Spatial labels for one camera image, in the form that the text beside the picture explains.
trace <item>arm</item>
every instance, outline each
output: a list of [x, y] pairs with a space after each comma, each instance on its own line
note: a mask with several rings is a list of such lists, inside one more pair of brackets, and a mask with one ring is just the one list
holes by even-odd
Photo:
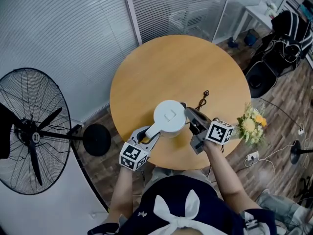
[[126, 218], [133, 214], [133, 172], [123, 166], [112, 195], [109, 216], [104, 223], [118, 223], [121, 214]]
[[204, 141], [204, 150], [219, 186], [221, 195], [229, 207], [236, 213], [260, 207], [246, 194], [238, 176], [230, 167], [218, 146], [210, 141]]

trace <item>flower bouquet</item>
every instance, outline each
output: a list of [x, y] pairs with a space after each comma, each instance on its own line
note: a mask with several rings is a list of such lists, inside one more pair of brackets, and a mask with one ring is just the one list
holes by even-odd
[[246, 143], [258, 144], [263, 136], [263, 127], [267, 125], [266, 119], [262, 116], [265, 106], [262, 105], [258, 111], [251, 104], [246, 104], [245, 113], [242, 117], [238, 117], [238, 125], [235, 128], [235, 133], [239, 138], [244, 138]]

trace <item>white bow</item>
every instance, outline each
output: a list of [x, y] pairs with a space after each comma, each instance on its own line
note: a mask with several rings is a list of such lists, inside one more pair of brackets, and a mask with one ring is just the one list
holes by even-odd
[[157, 195], [153, 212], [159, 218], [169, 222], [168, 225], [161, 227], [149, 235], [171, 235], [177, 228], [193, 228], [200, 231], [203, 235], [224, 235], [225, 233], [213, 226], [193, 220], [199, 212], [200, 199], [194, 190], [190, 190], [185, 204], [185, 217], [172, 215], [164, 199]]

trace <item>black stand base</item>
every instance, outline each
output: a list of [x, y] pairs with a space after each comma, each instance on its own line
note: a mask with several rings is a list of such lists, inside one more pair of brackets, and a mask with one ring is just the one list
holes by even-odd
[[103, 156], [111, 146], [111, 135], [103, 125], [92, 124], [84, 131], [83, 144], [90, 155]]
[[293, 165], [295, 165], [300, 158], [300, 155], [297, 151], [301, 149], [301, 144], [299, 142], [299, 140], [296, 140], [294, 142], [294, 146], [291, 147], [290, 149], [290, 161]]

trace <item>table top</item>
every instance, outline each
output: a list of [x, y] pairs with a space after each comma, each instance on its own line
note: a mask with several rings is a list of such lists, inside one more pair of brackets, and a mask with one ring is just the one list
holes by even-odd
[[[155, 38], [133, 50], [117, 70], [111, 86], [110, 106], [114, 124], [126, 141], [132, 132], [153, 124], [153, 112], [162, 101], [173, 99], [196, 108], [203, 92], [210, 91], [201, 112], [236, 123], [250, 102], [250, 91], [239, 66], [215, 44], [192, 36]], [[175, 138], [161, 137], [149, 162], [176, 170], [209, 166], [204, 152], [190, 146], [189, 124]], [[239, 144], [224, 146], [227, 156]]]
[[246, 10], [257, 20], [263, 23], [269, 30], [272, 29], [272, 18], [270, 18], [270, 16], [264, 15], [265, 11], [267, 10], [265, 3], [260, 3], [259, 5], [254, 6], [246, 6]]

